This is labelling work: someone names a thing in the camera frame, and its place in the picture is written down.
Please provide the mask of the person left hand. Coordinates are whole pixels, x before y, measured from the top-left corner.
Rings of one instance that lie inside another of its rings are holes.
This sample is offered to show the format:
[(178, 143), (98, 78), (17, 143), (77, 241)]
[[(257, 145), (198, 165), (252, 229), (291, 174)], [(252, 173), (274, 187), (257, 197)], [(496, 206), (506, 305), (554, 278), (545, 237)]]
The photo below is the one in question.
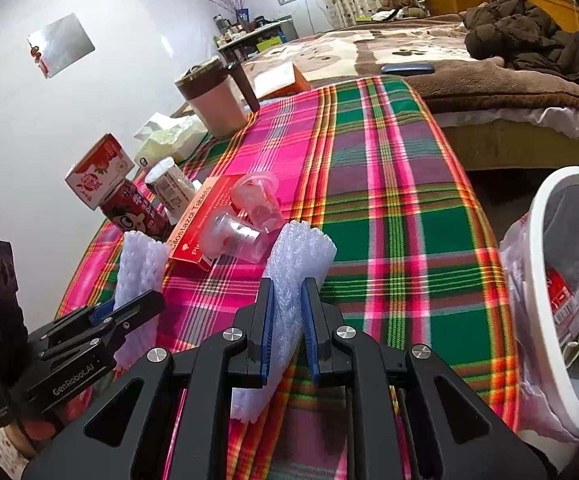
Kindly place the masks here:
[(50, 420), (15, 419), (0, 428), (0, 457), (31, 460), (70, 422), (69, 408), (63, 406), (50, 413)]

